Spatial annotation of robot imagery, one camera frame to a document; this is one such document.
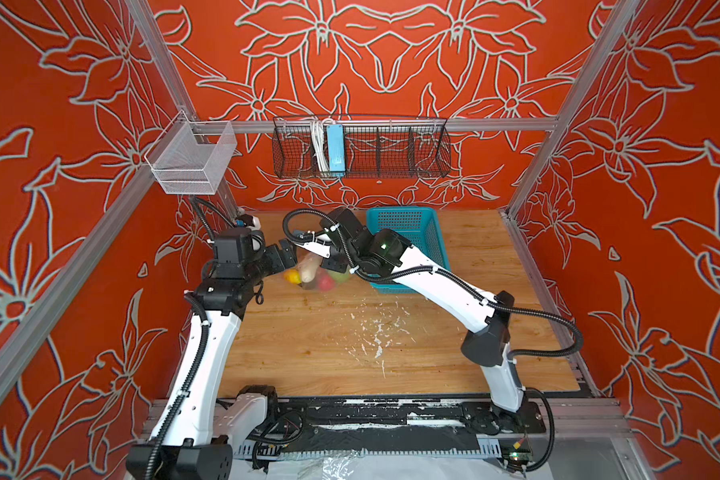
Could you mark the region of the green cabbage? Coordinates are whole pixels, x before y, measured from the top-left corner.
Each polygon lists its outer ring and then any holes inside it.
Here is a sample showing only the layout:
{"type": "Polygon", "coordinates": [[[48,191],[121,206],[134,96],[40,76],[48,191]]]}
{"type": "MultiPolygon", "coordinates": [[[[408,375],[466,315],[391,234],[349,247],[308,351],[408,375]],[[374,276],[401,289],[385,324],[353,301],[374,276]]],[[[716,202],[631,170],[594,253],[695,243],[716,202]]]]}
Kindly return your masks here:
{"type": "Polygon", "coordinates": [[[327,273],[328,276],[333,279],[336,285],[340,285],[351,278],[351,274],[348,272],[336,272],[328,270],[327,273]]]}

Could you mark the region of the orange yellow mango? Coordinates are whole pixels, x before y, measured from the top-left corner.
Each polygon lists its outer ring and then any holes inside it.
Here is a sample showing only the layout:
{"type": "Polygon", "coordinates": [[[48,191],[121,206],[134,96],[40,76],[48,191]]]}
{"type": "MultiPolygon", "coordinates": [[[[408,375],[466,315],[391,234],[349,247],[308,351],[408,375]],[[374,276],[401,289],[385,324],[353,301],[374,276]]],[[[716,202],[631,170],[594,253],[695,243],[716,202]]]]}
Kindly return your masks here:
{"type": "Polygon", "coordinates": [[[287,270],[283,274],[284,279],[293,284],[293,285],[300,285],[302,283],[300,273],[295,269],[287,270]]]}

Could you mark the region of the red fruit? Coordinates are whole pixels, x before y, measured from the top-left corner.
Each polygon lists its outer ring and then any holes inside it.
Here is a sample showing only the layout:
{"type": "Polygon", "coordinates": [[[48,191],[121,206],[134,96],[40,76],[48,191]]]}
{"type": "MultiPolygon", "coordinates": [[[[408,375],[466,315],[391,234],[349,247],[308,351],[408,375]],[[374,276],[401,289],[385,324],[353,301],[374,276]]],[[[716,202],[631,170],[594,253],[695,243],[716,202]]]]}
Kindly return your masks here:
{"type": "Polygon", "coordinates": [[[329,275],[321,275],[317,278],[317,287],[320,291],[327,292],[334,289],[335,286],[335,281],[329,275]]]}

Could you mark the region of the white radish with leaves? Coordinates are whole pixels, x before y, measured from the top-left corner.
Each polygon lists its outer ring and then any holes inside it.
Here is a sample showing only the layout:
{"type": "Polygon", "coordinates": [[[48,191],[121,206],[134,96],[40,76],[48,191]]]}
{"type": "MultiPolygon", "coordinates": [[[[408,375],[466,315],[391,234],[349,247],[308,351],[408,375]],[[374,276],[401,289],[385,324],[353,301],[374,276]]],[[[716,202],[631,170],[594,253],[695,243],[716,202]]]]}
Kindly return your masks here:
{"type": "Polygon", "coordinates": [[[297,265],[297,271],[302,283],[313,282],[317,276],[322,260],[319,257],[308,256],[297,265]]]}

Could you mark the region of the clear zip top bag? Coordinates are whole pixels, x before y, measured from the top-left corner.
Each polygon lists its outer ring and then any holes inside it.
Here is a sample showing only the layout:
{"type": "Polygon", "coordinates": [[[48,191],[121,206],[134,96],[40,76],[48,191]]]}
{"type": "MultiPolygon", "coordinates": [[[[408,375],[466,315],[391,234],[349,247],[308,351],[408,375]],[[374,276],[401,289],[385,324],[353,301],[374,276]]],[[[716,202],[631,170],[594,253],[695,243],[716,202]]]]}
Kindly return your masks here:
{"type": "MultiPolygon", "coordinates": [[[[315,254],[313,254],[313,253],[308,253],[304,258],[306,258],[306,257],[308,257],[308,256],[319,257],[318,255],[315,255],[315,254]]],[[[297,262],[297,264],[296,264],[295,267],[290,268],[290,269],[295,269],[295,270],[297,270],[297,265],[299,264],[299,262],[300,262],[301,260],[299,260],[299,261],[297,262]]],[[[321,264],[320,264],[320,268],[319,268],[318,271],[317,271],[317,276],[316,276],[316,278],[315,278],[315,280],[314,280],[313,282],[310,282],[310,283],[307,283],[307,284],[301,283],[300,285],[295,285],[295,286],[297,286],[297,287],[299,287],[299,288],[301,288],[301,289],[303,289],[303,290],[308,290],[308,291],[312,291],[312,290],[320,291],[320,290],[318,289],[318,287],[317,287],[317,278],[318,278],[319,276],[321,276],[321,275],[328,275],[328,273],[327,273],[328,270],[329,270],[329,269],[323,268],[323,267],[321,266],[321,264]]]]}

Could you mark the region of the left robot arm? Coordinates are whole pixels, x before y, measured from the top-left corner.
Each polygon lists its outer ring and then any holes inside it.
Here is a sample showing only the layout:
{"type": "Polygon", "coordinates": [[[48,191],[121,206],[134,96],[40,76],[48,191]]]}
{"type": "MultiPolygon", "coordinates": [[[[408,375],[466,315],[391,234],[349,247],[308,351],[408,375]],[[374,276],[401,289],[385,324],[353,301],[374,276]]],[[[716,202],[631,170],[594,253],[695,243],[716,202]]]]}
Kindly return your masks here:
{"type": "Polygon", "coordinates": [[[226,406],[224,426],[214,418],[223,370],[250,302],[263,302],[263,281],[297,263],[293,245],[267,244],[257,218],[225,217],[215,231],[205,215],[220,210],[190,197],[189,203],[213,248],[201,283],[184,298],[191,308],[191,328],[176,382],[149,439],[132,447],[127,472],[135,479],[227,479],[233,457],[250,442],[251,460],[263,446],[282,447],[297,440],[303,417],[282,413],[269,385],[243,388],[226,406]]]}

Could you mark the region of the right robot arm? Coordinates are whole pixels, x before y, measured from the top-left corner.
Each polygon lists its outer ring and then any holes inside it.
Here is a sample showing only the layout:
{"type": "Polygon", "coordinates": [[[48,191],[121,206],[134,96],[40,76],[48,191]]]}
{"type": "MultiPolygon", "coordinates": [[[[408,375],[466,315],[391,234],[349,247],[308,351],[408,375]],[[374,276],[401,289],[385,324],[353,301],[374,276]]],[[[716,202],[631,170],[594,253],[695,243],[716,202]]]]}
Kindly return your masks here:
{"type": "Polygon", "coordinates": [[[351,210],[329,213],[301,208],[288,212],[282,228],[296,246],[320,256],[330,267],[347,267],[362,280],[397,283],[422,295],[452,315],[466,329],[461,352],[481,368],[492,406],[517,413],[531,391],[521,382],[520,356],[563,358],[579,352],[583,334],[557,314],[519,308],[505,291],[482,290],[428,257],[402,233],[383,228],[373,233],[351,210]],[[513,349],[509,321],[522,315],[543,318],[569,330],[572,343],[558,350],[513,349]]]}

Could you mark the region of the light blue box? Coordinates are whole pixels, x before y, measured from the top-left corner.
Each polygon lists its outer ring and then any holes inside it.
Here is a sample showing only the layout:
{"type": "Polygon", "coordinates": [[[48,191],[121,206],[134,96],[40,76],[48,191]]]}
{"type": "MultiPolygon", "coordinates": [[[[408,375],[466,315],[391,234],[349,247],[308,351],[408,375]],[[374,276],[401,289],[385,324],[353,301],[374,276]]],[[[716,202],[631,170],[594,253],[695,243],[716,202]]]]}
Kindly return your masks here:
{"type": "Polygon", "coordinates": [[[328,124],[326,126],[326,139],[329,173],[335,177],[342,177],[346,172],[343,126],[337,123],[328,124]]]}

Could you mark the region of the small circuit board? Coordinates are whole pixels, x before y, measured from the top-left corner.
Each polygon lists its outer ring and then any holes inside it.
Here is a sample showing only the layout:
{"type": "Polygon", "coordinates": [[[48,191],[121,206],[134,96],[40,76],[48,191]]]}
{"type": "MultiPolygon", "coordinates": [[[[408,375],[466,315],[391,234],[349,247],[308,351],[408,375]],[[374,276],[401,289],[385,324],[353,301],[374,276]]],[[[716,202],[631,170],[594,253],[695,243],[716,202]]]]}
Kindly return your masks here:
{"type": "Polygon", "coordinates": [[[506,471],[512,474],[525,474],[532,459],[533,455],[530,450],[522,447],[519,449],[509,447],[502,450],[501,465],[506,471]]]}

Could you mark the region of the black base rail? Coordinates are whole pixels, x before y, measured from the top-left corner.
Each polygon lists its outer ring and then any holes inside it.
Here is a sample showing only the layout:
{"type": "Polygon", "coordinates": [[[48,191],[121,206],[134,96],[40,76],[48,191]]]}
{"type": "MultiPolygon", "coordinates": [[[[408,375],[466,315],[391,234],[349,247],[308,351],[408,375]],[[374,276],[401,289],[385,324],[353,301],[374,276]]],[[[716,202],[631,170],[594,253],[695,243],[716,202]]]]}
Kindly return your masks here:
{"type": "Polygon", "coordinates": [[[403,454],[498,458],[534,453],[548,438],[547,414],[535,401],[505,413],[484,395],[283,397],[269,443],[248,438],[239,458],[320,454],[403,454]]]}

